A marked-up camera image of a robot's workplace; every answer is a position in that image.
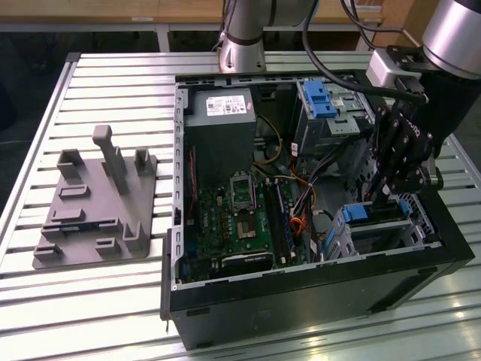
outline white sticker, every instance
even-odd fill
[[[335,107],[343,107],[344,106],[344,103],[342,101],[342,99],[339,99],[339,100],[331,100],[331,103],[333,106]]]
[[[153,21],[153,17],[132,17],[132,21]]]
[[[298,144],[297,143],[291,144],[291,154],[292,154],[292,156],[298,156]]]
[[[207,116],[245,114],[244,96],[213,96],[207,98]]]
[[[317,254],[317,244],[312,239],[310,240],[310,249],[313,250],[315,254]]]

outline expansion slot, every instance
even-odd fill
[[[277,184],[262,184],[262,192],[266,213],[268,215],[269,228],[274,246],[274,253],[281,263],[291,259],[291,252],[286,239],[286,231],[283,219],[283,205],[279,201]]]

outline power supply label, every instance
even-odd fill
[[[208,117],[247,113],[244,96],[213,96],[206,103]]]

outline yellow wire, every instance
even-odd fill
[[[267,124],[269,124],[269,126],[274,130],[274,132],[276,133],[277,135],[277,140],[279,141],[279,149],[277,150],[277,154],[273,157],[273,158],[270,158],[270,159],[266,159],[266,160],[258,160],[257,162],[254,162],[254,164],[256,165],[264,165],[264,164],[269,164],[269,163],[272,163],[274,160],[276,160],[277,158],[279,158],[280,156],[280,153],[283,151],[283,139],[280,137],[280,134],[279,132],[277,131],[276,127],[274,126],[274,124],[271,123],[271,121],[264,117],[263,115],[261,114],[258,114],[257,115],[259,118],[263,119]]]

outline wooden panel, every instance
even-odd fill
[[[384,0],[355,0],[357,5],[364,5],[364,6],[380,6],[382,5]]]
[[[157,20],[170,23],[220,23],[222,0],[159,0]],[[366,21],[380,22],[378,12],[361,12]],[[314,17],[315,23],[350,23],[339,0],[323,0]]]
[[[222,0],[0,0],[0,20],[27,23],[220,23]],[[359,16],[380,23],[379,12]],[[315,23],[349,23],[338,0],[324,0]]]
[[[439,0],[385,0],[383,3],[383,26],[406,28],[418,41],[422,40],[426,26],[431,19]],[[399,34],[376,34],[374,43],[380,46],[412,46]]]
[[[132,21],[156,16],[158,0],[1,0],[0,17],[34,17],[31,21]]]

